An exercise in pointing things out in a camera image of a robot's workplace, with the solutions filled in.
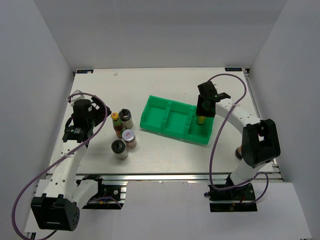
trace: condiment bottle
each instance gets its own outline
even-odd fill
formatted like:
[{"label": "condiment bottle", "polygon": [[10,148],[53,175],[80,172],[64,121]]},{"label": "condiment bottle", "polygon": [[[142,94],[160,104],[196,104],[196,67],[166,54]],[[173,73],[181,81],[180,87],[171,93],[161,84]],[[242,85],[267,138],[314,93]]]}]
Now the condiment bottle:
[{"label": "condiment bottle", "polygon": [[134,131],[128,129],[122,133],[122,139],[129,149],[133,149],[137,145],[137,139]]},{"label": "condiment bottle", "polygon": [[119,112],[119,117],[125,129],[131,129],[134,126],[134,121],[132,120],[131,112],[128,109],[122,109]]},{"label": "condiment bottle", "polygon": [[112,113],[111,118],[112,118],[113,129],[115,131],[115,134],[118,138],[121,138],[122,133],[125,130],[125,127],[124,127],[121,119],[119,118],[118,113],[116,113],[116,112]]},{"label": "condiment bottle", "polygon": [[124,160],[129,155],[128,150],[126,149],[126,145],[121,140],[115,140],[111,144],[111,149],[118,159]]}]

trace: green tray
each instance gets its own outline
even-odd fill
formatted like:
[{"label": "green tray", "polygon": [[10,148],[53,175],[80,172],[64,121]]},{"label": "green tray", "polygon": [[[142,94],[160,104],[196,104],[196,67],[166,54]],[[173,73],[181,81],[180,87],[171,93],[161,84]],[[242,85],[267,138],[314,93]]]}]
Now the green tray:
[{"label": "green tray", "polygon": [[196,106],[149,96],[141,115],[140,127],[172,137],[208,144],[214,124],[207,117],[204,124],[197,123]]}]

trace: cable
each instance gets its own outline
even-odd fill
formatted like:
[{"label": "cable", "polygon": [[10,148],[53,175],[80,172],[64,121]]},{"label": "cable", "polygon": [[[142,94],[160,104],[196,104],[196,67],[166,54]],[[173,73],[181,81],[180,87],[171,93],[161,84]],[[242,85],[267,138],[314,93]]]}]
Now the cable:
[{"label": "cable", "polygon": [[105,199],[109,199],[109,200],[114,201],[119,206],[119,208],[122,209],[122,206],[120,205],[120,203],[117,200],[115,200],[113,197],[110,197],[110,196],[103,196],[103,197],[99,197],[96,199],[92,199],[92,200],[88,201],[88,203],[97,202],[97,201],[101,201],[101,200],[105,200]]},{"label": "cable", "polygon": [[213,159],[214,159],[215,151],[216,151],[216,148],[217,148],[217,144],[218,144],[218,140],[219,140],[219,137],[220,137],[220,135],[221,135],[221,132],[222,132],[224,126],[226,125],[226,123],[227,123],[227,121],[228,121],[228,118],[230,117],[232,111],[236,108],[237,104],[238,104],[242,99],[244,99],[244,97],[245,97],[246,94],[247,94],[247,86],[246,86],[245,82],[244,82],[240,77],[238,77],[238,76],[236,76],[236,75],[234,75],[234,74],[230,74],[230,73],[220,73],[220,74],[217,74],[217,75],[211,77],[211,78],[208,80],[208,82],[211,81],[212,79],[216,78],[216,77],[219,77],[219,76],[231,76],[231,77],[234,77],[234,78],[238,79],[238,80],[242,83],[242,85],[243,85],[243,87],[244,87],[244,93],[243,93],[243,95],[234,103],[234,105],[230,108],[230,110],[229,110],[229,112],[227,113],[227,115],[225,116],[225,118],[224,118],[224,120],[223,120],[223,122],[222,122],[222,124],[221,124],[221,126],[220,126],[220,129],[219,129],[219,131],[218,131],[218,133],[217,133],[217,135],[216,135],[216,138],[215,138],[215,140],[214,140],[214,144],[213,144],[212,151],[211,151],[211,156],[210,156],[210,163],[209,163],[209,179],[210,179],[210,184],[211,184],[212,188],[213,188],[214,190],[216,190],[216,191],[226,191],[226,190],[231,190],[231,189],[240,187],[240,186],[242,186],[242,185],[248,184],[248,183],[250,183],[253,179],[255,179],[258,175],[260,175],[260,174],[265,174],[265,176],[266,176],[266,185],[265,185],[265,189],[264,189],[263,193],[262,193],[256,200],[254,200],[254,201],[252,201],[252,202],[249,202],[249,203],[246,203],[246,205],[249,205],[249,204],[253,204],[253,203],[257,202],[258,200],[260,200],[260,199],[264,196],[264,194],[266,193],[266,191],[267,191],[267,188],[268,188],[268,185],[269,185],[269,177],[268,177],[268,175],[267,175],[265,172],[259,171],[259,172],[256,173],[256,175],[255,175],[252,179],[248,179],[248,180],[246,180],[246,181],[244,181],[244,182],[241,182],[241,183],[236,184],[236,185],[233,185],[233,186],[222,187],[222,188],[216,187],[216,186],[214,185],[214,182],[213,182],[213,179],[212,179]]},{"label": "cable", "polygon": [[[76,96],[76,95],[87,95],[87,96],[90,96],[90,97],[95,97],[97,98],[99,101],[102,102],[103,106],[104,106],[104,109],[105,109],[105,115],[104,115],[104,119],[100,125],[100,127],[97,129],[97,131],[92,135],[90,136],[86,141],[82,142],[80,145],[78,145],[77,147],[75,147],[74,149],[72,149],[71,151],[69,151],[66,155],[62,156],[60,159],[58,159],[55,163],[53,163],[52,165],[48,166],[45,170],[43,170],[42,172],[40,172],[37,176],[35,176],[30,182],[28,182],[24,188],[21,190],[21,192],[18,194],[18,196],[16,197],[16,200],[14,201],[14,204],[13,204],[13,207],[12,207],[12,212],[11,212],[11,222],[12,222],[12,226],[13,226],[13,229],[14,231],[16,232],[16,234],[18,234],[18,236],[20,238],[22,238],[23,240],[31,240],[31,238],[28,238],[26,236],[24,236],[22,234],[22,232],[20,232],[20,230],[18,229],[17,227],[17,223],[16,223],[16,209],[17,209],[17,205],[18,205],[18,202],[21,198],[21,196],[24,194],[24,192],[27,190],[28,187],[30,187],[31,184],[33,184],[37,179],[39,179],[42,175],[44,175],[47,171],[49,171],[50,169],[52,169],[54,166],[60,164],[63,160],[65,160],[67,158],[67,155],[71,155],[73,154],[75,151],[77,151],[79,148],[81,148],[82,146],[86,145],[89,143],[89,141],[94,138],[99,132],[100,130],[103,128],[103,126],[105,125],[106,123],[106,120],[107,120],[107,112],[108,112],[108,109],[107,109],[107,106],[106,104],[100,99],[98,98],[97,96],[93,95],[93,94],[90,94],[90,93],[85,93],[85,92],[77,92],[77,93],[74,93],[72,95],[70,95],[68,97],[68,100],[71,99],[72,97]],[[38,240],[47,240],[48,238],[50,238],[53,234],[55,234],[57,231],[53,231],[52,233],[50,233],[48,236],[44,237],[44,238],[41,238],[41,239],[38,239]]]}]

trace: white wall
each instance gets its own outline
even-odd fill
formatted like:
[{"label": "white wall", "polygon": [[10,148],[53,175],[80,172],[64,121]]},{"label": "white wall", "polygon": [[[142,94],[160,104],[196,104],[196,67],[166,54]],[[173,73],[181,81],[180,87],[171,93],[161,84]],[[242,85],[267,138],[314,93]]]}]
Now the white wall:
[{"label": "white wall", "polygon": [[[48,166],[72,72],[33,0],[0,7],[0,238],[18,239],[11,209],[19,191]],[[21,199],[24,228],[34,188]]]},{"label": "white wall", "polygon": [[251,69],[264,118],[277,125],[281,173],[320,239],[320,1],[288,0]]},{"label": "white wall", "polygon": [[72,70],[249,68],[287,0],[34,0]]}]

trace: yellow bottle cap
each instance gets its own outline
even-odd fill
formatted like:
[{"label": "yellow bottle cap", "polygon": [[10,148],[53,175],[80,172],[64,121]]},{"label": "yellow bottle cap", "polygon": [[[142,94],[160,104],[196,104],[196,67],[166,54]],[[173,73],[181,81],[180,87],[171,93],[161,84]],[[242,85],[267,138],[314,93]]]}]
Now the yellow bottle cap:
[{"label": "yellow bottle cap", "polygon": [[111,114],[111,118],[114,119],[114,120],[118,119],[119,118],[118,113],[116,113],[116,112],[112,113]]}]

